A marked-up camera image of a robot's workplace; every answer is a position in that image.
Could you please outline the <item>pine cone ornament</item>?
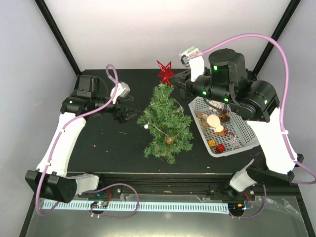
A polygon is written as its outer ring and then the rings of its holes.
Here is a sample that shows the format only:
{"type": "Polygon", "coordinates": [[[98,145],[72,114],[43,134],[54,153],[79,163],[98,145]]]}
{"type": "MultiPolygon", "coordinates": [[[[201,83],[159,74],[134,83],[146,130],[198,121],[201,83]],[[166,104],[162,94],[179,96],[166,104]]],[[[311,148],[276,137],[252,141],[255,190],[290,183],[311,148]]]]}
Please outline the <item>pine cone ornament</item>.
{"type": "Polygon", "coordinates": [[[227,114],[221,114],[219,116],[219,119],[220,119],[221,123],[227,123],[227,122],[229,122],[231,120],[230,116],[227,115],[227,114]]]}
{"type": "Polygon", "coordinates": [[[174,138],[169,137],[167,135],[165,135],[164,139],[165,139],[166,144],[168,144],[168,145],[172,145],[174,142],[174,138]]]}

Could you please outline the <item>red foil star ornament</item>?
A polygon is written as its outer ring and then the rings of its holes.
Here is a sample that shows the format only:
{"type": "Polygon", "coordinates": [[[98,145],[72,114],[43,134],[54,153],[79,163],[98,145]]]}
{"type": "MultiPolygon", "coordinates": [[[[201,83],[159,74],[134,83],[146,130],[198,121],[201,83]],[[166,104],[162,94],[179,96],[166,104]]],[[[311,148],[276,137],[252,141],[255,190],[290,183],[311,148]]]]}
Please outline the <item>red foil star ornament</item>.
{"type": "Polygon", "coordinates": [[[163,65],[160,61],[157,60],[157,64],[160,68],[160,73],[158,74],[158,77],[161,78],[161,83],[167,84],[171,87],[171,82],[169,78],[175,75],[172,72],[172,62],[170,61],[166,65],[163,65]]]}

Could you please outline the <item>small green christmas tree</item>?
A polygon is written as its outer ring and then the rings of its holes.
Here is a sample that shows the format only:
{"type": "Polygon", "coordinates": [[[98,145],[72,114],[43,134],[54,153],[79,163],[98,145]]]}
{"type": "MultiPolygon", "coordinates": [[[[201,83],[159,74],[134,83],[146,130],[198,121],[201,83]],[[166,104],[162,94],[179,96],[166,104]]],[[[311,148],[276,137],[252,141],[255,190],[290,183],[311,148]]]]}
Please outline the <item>small green christmas tree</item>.
{"type": "Polygon", "coordinates": [[[174,87],[160,83],[153,90],[149,105],[138,118],[137,123],[152,135],[152,141],[144,149],[144,156],[154,156],[176,162],[175,156],[193,147],[190,130],[192,119],[185,115],[183,107],[171,96],[174,87]],[[165,135],[174,138],[172,145],[165,142],[165,135]]]}

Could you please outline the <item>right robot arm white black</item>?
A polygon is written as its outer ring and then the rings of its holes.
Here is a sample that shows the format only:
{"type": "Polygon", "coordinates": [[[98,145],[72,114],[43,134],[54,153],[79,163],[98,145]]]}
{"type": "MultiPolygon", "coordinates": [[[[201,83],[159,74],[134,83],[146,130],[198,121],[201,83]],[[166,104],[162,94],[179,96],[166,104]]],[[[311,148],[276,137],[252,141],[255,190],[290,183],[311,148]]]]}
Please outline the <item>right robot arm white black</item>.
{"type": "Polygon", "coordinates": [[[235,199],[255,184],[287,185],[294,182],[294,168],[302,160],[290,143],[284,141],[280,128],[280,105],[275,88],[249,75],[243,54],[223,48],[208,57],[209,67],[196,47],[181,52],[187,68],[171,78],[185,101],[196,97],[229,105],[251,127],[261,146],[248,165],[236,172],[225,185],[225,195],[235,199]]]}

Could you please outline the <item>wooden snowman ornament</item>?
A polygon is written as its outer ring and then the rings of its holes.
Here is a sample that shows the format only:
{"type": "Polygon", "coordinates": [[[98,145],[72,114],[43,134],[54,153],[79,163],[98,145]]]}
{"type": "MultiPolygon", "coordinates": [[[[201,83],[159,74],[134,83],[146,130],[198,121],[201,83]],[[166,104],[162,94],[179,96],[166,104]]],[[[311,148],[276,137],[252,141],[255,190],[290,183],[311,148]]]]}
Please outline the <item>wooden snowman ornament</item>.
{"type": "Polygon", "coordinates": [[[217,133],[220,133],[224,130],[224,127],[221,125],[220,119],[217,115],[209,115],[206,119],[206,122],[210,128],[212,128],[217,133]]]}

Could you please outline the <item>white plastic basket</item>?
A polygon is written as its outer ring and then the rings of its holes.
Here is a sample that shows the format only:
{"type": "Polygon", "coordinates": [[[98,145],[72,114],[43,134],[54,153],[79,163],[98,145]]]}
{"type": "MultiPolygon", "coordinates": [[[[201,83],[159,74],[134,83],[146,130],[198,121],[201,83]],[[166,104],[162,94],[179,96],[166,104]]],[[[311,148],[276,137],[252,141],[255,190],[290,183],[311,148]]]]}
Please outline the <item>white plastic basket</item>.
{"type": "Polygon", "coordinates": [[[231,111],[229,105],[197,97],[189,103],[189,108],[206,149],[211,156],[216,158],[230,156],[250,150],[259,145],[254,131],[240,116],[231,111]],[[217,116],[227,114],[230,116],[231,120],[229,122],[221,123],[224,127],[224,131],[217,133],[207,124],[206,119],[212,114],[217,116]],[[230,135],[236,135],[240,139],[242,148],[231,150],[231,146],[226,143],[230,135]],[[215,148],[210,149],[208,145],[209,140],[215,140],[216,145],[223,144],[226,148],[225,151],[218,154],[215,148]]]}

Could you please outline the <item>red gift box ornament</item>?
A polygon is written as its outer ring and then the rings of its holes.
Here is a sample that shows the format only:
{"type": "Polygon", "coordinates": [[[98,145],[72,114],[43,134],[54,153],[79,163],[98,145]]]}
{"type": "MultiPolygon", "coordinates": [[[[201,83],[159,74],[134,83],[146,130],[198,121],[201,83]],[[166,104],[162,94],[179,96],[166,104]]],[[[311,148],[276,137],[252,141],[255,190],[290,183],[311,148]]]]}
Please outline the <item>red gift box ornament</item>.
{"type": "Polygon", "coordinates": [[[216,150],[216,152],[218,153],[218,154],[221,154],[221,153],[223,153],[224,151],[225,151],[225,146],[223,145],[223,144],[219,144],[219,145],[217,145],[216,146],[216,148],[215,148],[215,150],[216,150]]]}

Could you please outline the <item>gold gift box ornament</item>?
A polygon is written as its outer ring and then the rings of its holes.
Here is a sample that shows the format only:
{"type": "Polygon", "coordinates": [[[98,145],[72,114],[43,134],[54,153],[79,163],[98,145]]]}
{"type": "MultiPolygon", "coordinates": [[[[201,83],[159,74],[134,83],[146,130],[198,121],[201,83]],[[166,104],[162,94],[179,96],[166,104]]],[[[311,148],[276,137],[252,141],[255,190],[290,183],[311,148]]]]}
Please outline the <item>gold gift box ornament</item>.
{"type": "Polygon", "coordinates": [[[214,148],[216,148],[216,141],[215,140],[209,140],[208,141],[208,145],[209,145],[209,148],[210,149],[214,149],[214,148]]]}

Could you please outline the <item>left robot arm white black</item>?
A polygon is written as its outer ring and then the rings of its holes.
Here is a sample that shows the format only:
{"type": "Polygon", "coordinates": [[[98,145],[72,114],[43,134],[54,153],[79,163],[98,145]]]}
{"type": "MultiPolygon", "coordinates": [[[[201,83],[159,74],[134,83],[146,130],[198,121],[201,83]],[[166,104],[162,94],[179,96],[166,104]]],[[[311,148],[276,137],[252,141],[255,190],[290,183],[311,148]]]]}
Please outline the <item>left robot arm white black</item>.
{"type": "Polygon", "coordinates": [[[49,148],[34,171],[28,170],[25,180],[40,198],[69,203],[75,195],[89,191],[101,197],[106,191],[105,183],[97,175],[83,174],[67,177],[69,160],[77,138],[86,125],[82,114],[97,110],[99,114],[110,113],[119,123],[130,120],[128,110],[119,105],[130,92],[125,82],[119,82],[109,96],[99,92],[100,77],[82,75],[79,85],[63,102],[59,122],[49,148]]]}

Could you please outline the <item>silver star ornament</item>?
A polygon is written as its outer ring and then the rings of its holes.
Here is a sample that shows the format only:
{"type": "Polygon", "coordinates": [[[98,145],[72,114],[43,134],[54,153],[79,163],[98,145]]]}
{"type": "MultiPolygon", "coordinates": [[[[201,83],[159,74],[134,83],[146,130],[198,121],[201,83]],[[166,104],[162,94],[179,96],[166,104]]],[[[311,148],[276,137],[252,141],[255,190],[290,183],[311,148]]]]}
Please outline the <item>silver star ornament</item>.
{"type": "Polygon", "coordinates": [[[230,135],[230,138],[226,143],[231,146],[231,150],[242,148],[240,139],[236,135],[230,135]]]}

